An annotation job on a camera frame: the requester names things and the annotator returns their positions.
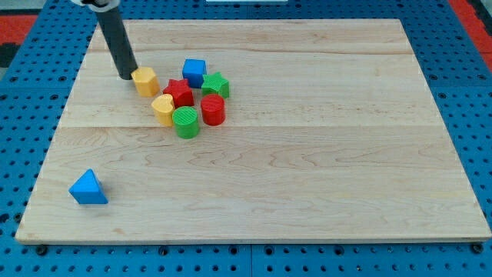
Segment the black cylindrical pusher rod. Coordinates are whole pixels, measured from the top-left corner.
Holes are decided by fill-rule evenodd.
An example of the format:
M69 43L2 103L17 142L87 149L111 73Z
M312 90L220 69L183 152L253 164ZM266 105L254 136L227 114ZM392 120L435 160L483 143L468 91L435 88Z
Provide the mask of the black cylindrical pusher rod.
M121 79L132 80L138 68L118 2L99 2L96 17Z

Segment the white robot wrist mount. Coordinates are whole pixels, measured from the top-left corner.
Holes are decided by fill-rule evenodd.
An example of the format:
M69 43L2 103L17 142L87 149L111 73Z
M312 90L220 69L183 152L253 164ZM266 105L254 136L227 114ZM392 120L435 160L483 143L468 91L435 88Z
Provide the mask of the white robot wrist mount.
M71 0L76 5L86 6L92 8L107 8L115 7L120 4L120 0Z

